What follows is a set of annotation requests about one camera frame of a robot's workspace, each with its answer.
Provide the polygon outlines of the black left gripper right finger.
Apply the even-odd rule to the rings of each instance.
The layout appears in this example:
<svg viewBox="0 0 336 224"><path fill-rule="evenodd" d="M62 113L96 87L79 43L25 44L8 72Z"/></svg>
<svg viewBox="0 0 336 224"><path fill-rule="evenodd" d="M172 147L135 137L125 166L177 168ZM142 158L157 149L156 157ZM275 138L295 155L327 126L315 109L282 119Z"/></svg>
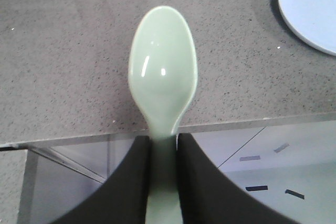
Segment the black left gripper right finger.
<svg viewBox="0 0 336 224"><path fill-rule="evenodd" d="M237 187L190 133L177 138L177 184L184 223L295 223Z"/></svg>

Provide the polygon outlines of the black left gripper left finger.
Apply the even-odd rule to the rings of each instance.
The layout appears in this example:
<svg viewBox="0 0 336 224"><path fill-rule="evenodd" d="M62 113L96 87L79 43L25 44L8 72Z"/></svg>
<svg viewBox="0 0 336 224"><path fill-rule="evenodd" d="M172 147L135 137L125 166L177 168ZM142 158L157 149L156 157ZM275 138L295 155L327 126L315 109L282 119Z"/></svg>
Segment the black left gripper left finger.
<svg viewBox="0 0 336 224"><path fill-rule="evenodd" d="M137 136L106 182L53 223L145 223L149 173L150 138Z"/></svg>

